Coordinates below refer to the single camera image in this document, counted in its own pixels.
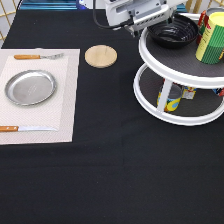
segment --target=knife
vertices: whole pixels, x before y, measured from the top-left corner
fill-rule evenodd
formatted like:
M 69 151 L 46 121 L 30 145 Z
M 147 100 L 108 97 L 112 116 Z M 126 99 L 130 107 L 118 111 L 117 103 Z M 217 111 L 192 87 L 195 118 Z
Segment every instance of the knife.
M 44 126 L 0 126 L 0 132 L 17 131 L 57 131 L 57 129 Z
M 55 60 L 58 58 L 61 58 L 64 56 L 64 53 L 62 54 L 55 54 L 51 56 L 40 56 L 40 55 L 14 55 L 14 58 L 17 60 L 23 60 L 23 59 L 51 59 Z

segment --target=black bowl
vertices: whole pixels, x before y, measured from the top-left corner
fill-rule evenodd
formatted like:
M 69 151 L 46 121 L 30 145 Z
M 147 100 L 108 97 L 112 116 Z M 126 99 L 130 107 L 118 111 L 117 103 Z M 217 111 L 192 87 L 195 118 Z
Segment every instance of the black bowl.
M 167 21 L 148 27 L 152 39 L 165 48 L 181 48 L 198 35 L 198 26 L 191 19 L 175 14 L 172 23 Z

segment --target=silver plate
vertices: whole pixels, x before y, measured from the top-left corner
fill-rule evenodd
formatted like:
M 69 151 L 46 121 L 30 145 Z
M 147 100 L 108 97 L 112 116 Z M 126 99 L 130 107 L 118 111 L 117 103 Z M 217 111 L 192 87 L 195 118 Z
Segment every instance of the silver plate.
M 49 72 L 28 70 L 15 75 L 8 81 L 5 94 L 13 103 L 28 106 L 46 100 L 55 89 L 55 78 Z

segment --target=wooden coaster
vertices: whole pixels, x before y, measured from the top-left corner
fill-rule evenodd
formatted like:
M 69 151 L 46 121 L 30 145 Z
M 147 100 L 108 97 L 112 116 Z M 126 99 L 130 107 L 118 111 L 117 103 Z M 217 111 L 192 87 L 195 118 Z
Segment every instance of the wooden coaster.
M 86 62 L 96 68 L 106 68 L 117 60 L 117 52 L 108 46 L 98 45 L 89 48 L 85 54 Z

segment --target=black tablecloth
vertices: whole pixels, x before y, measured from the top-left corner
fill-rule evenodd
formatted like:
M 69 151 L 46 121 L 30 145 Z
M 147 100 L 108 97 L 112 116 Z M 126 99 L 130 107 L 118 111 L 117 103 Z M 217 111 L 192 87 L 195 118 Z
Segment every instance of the black tablecloth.
M 117 51 L 113 66 L 85 62 L 99 44 Z M 73 142 L 0 146 L 0 223 L 224 222 L 224 116 L 184 127 L 147 113 L 133 92 L 137 39 L 97 28 L 91 10 L 19 11 L 3 48 L 81 54 Z

